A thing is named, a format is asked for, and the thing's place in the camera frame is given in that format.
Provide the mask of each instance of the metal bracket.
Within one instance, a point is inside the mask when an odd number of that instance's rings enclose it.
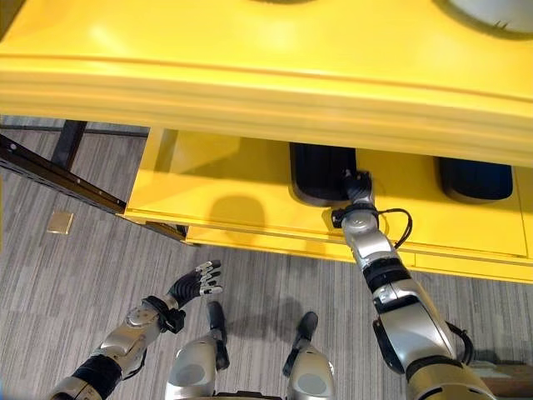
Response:
[[[66,169],[72,166],[85,122],[70,121],[68,123],[68,126],[62,130],[56,151],[54,151],[54,157],[52,157],[52,160],[55,159],[56,162],[49,161],[8,137],[0,135],[0,167],[55,189],[71,198],[76,198],[106,213],[124,214],[126,203],[123,200]],[[187,235],[186,227],[181,225],[170,226],[160,222],[147,222],[143,226],[179,241],[184,241]]]

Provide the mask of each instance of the gray carpet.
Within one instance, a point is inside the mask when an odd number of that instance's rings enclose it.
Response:
[[[50,156],[53,132],[4,131]],[[73,171],[126,199],[144,139],[86,135]],[[0,255],[0,380],[5,393],[43,395],[72,373],[149,294],[210,258],[224,264],[219,296],[229,321],[232,365],[217,389],[284,395],[281,366],[294,327],[309,309],[320,317],[315,344],[336,369],[340,400],[403,398],[402,379],[381,360],[375,312],[349,263],[188,247],[64,197],[5,170]],[[54,209],[75,213],[68,236],[45,233]],[[446,318],[468,329],[477,355],[533,363],[533,286],[416,273]],[[205,301],[187,305],[185,329],[148,351],[139,375],[115,399],[163,399],[176,350],[207,330]]]

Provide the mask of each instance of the small square tile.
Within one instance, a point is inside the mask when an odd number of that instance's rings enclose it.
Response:
[[[61,233],[62,235],[68,235],[74,214],[67,211],[54,211],[48,221],[47,232],[48,233]]]

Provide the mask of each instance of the black cable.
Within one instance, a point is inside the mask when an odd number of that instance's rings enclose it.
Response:
[[[407,226],[406,226],[406,229],[405,229],[405,231],[403,231],[403,234],[401,235],[401,237],[398,239],[398,241],[394,245],[394,248],[399,248],[403,244],[403,242],[405,240],[407,240],[409,235],[411,235],[411,232],[413,230],[413,218],[409,214],[409,212],[407,210],[405,210],[404,208],[389,208],[388,210],[378,211],[377,213],[381,215],[381,214],[393,213],[393,212],[394,213],[404,213],[405,215],[407,215]]]
[[[142,367],[144,367],[144,362],[146,361],[146,359],[147,359],[147,351],[145,350],[144,353],[142,354],[141,365],[139,365],[139,368],[131,371],[130,374],[123,379],[123,381],[126,381],[130,378],[133,378],[135,375],[137,375],[142,370]]]
[[[451,332],[461,338],[463,344],[465,345],[465,352],[463,353],[461,362],[466,365],[470,364],[472,358],[474,357],[474,343],[472,343],[465,330],[460,329],[451,322],[446,321],[446,323],[448,324],[448,328],[451,330]]]

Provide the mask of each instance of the robot forearm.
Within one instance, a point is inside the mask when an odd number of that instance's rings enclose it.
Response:
[[[179,308],[203,294],[219,293],[218,261],[206,262],[178,279],[162,299],[149,296],[130,310],[122,325],[107,335],[71,377],[63,379],[47,397],[51,400],[104,400],[116,385],[138,373],[147,347],[166,330],[178,333],[185,313]]]
[[[405,374],[410,400],[496,399],[486,385],[456,360],[451,332],[426,291],[404,267],[378,228],[370,174],[347,177],[353,204],[332,215],[343,229],[372,292],[378,319],[374,332],[387,365]]]

